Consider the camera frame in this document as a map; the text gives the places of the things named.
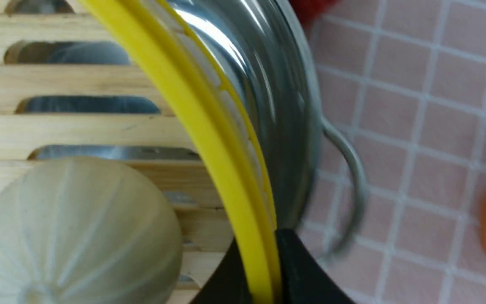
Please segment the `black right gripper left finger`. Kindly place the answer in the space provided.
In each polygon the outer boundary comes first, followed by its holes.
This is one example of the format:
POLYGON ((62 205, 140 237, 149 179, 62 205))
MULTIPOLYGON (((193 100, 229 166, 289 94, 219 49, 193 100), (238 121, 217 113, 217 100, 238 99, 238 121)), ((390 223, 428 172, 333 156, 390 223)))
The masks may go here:
POLYGON ((242 258, 233 240, 210 279, 191 304, 252 304, 242 258))

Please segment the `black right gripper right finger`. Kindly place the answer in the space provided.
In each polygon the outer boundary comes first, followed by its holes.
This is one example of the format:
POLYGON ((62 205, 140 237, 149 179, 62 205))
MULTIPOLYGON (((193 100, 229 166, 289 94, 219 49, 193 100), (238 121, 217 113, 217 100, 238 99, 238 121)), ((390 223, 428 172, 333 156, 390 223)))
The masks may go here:
POLYGON ((275 231, 284 304, 353 304, 305 248, 295 231, 275 231))

